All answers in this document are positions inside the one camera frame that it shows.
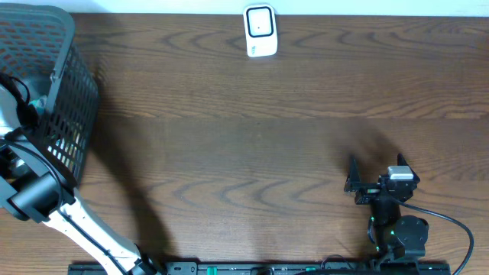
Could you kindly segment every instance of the black square outline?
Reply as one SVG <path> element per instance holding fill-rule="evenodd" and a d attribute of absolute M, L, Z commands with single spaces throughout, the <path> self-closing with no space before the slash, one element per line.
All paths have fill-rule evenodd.
<path fill-rule="evenodd" d="M 251 34 L 251 30 L 250 30 L 250 16 L 249 16 L 249 12 L 251 10 L 254 10 L 254 9 L 263 9 L 263 8 L 266 8 L 268 10 L 268 12 L 270 13 L 270 26 L 271 26 L 271 32 L 269 34 L 262 34 L 262 35 L 253 35 Z M 267 37 L 267 36 L 271 36 L 272 34 L 274 34 L 274 20 L 272 18 L 272 10 L 268 7 L 256 7 L 256 8 L 249 8 L 247 11 L 246 11 L 246 22 L 248 23 L 248 34 L 250 35 L 250 37 L 253 37 L 253 38 L 256 38 L 256 37 Z"/>

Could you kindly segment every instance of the white rectangular object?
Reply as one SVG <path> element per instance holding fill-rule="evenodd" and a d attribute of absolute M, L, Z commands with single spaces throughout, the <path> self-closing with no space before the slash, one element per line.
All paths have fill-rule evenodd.
<path fill-rule="evenodd" d="M 246 51 L 249 57 L 265 57 L 277 52 L 275 10 L 270 5 L 251 5 L 243 12 Z"/>

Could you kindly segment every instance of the wood grain surface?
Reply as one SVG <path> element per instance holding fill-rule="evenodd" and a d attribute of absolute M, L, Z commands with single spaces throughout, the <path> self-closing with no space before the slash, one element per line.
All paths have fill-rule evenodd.
<path fill-rule="evenodd" d="M 81 184 L 90 206 L 164 260 L 321 260 L 373 253 L 369 208 L 343 193 L 406 159 L 412 204 L 473 232 L 489 270 L 489 20 L 279 16 L 275 56 L 250 59 L 241 16 L 73 15 L 102 104 Z M 452 270 L 467 235 L 430 224 Z M 92 258 L 0 212 L 0 273 L 66 273 Z"/>

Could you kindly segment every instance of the gray plastic basket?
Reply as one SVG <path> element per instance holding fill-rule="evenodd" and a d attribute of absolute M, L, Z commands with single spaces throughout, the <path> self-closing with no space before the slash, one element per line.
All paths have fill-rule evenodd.
<path fill-rule="evenodd" d="M 99 93 L 74 34 L 73 19 L 60 8 L 0 4 L 0 71 L 21 79 L 32 100 L 47 96 L 33 137 L 79 184 Z"/>

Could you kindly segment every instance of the logo on white device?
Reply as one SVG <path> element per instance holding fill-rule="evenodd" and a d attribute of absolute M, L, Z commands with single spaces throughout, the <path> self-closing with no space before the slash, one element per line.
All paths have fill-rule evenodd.
<path fill-rule="evenodd" d="M 249 57 L 265 57 L 277 52 L 275 11 L 270 5 L 251 5 L 243 12 L 246 48 Z"/>

